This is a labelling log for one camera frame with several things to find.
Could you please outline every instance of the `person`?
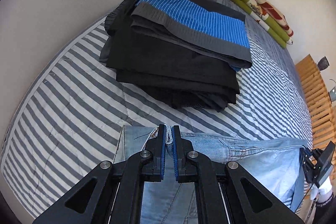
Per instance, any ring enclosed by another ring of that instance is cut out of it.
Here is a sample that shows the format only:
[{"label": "person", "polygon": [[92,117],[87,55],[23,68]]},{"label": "person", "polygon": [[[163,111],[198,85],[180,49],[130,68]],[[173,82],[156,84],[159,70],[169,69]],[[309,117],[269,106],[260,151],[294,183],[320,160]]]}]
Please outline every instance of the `person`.
[{"label": "person", "polygon": [[332,190],[330,179],[317,188],[313,185],[310,192],[310,200],[314,200],[319,194],[316,201],[316,211],[313,224],[335,224],[336,223],[336,199]]}]

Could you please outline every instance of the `green blanket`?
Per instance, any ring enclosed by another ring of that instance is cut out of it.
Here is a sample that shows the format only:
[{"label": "green blanket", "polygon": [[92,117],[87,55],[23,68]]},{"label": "green blanket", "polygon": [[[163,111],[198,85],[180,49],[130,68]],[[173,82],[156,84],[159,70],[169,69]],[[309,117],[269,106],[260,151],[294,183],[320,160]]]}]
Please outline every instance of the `green blanket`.
[{"label": "green blanket", "polygon": [[248,5],[246,3],[244,3],[242,0],[231,0],[233,3],[235,3],[236,5],[238,5],[240,8],[242,8],[247,14],[249,14],[256,22],[259,23],[259,25],[261,27],[263,27],[271,37],[274,38],[274,40],[283,48],[286,48],[286,42],[281,39],[280,36],[278,36],[276,34],[276,32],[270,27],[268,26],[263,20],[261,20],[261,18],[259,16],[257,16],[257,14],[255,12],[253,12],[253,10],[248,7]]},{"label": "green blanket", "polygon": [[242,0],[248,5],[265,23],[270,26],[275,33],[281,37],[287,44],[292,44],[292,40],[283,28],[274,20],[269,14],[255,1],[255,0]]}]

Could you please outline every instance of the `triangular cutout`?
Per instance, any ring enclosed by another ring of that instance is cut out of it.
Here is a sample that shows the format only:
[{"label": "triangular cutout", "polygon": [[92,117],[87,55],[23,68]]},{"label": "triangular cutout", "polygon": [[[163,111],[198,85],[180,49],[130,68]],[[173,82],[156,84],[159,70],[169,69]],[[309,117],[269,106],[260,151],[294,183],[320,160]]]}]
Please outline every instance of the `triangular cutout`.
[{"label": "triangular cutout", "polygon": [[96,184],[97,179],[92,178],[89,180],[88,183],[66,201],[65,206],[77,213],[84,213]]},{"label": "triangular cutout", "polygon": [[266,198],[248,179],[241,178],[240,182],[254,213],[259,213],[272,207],[272,202]]}]

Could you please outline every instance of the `gray and white striped sheet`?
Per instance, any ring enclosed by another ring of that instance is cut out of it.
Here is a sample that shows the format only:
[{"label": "gray and white striped sheet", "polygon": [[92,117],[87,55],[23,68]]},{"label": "gray and white striped sheet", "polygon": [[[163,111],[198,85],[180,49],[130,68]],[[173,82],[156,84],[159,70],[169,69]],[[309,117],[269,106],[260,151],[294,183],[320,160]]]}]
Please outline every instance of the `gray and white striped sheet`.
[{"label": "gray and white striped sheet", "polygon": [[[229,0],[215,0],[242,12]],[[113,160],[123,125],[179,125],[183,132],[240,139],[307,139],[310,115],[294,64],[246,15],[253,66],[237,73],[241,94],[224,111],[175,110],[119,83],[99,63],[104,18],[66,45],[34,81],[9,126],[1,172],[15,196],[39,216],[102,160]]]}]

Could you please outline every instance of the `light blue jeans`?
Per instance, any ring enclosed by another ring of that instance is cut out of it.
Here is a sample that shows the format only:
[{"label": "light blue jeans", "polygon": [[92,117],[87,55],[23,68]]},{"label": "light blue jeans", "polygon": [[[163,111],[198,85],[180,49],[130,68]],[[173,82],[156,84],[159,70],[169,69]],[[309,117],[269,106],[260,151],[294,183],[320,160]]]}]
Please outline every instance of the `light blue jeans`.
[{"label": "light blue jeans", "polygon": [[[153,128],[125,126],[115,163],[141,150]],[[212,161],[234,160],[281,201],[293,197],[294,211],[303,198],[304,176],[299,150],[306,140],[279,138],[268,141],[238,140],[220,134],[181,133],[194,150]],[[197,207],[193,183],[175,181],[173,159],[166,154],[162,182],[146,182],[143,192],[141,224],[197,224]]]}]

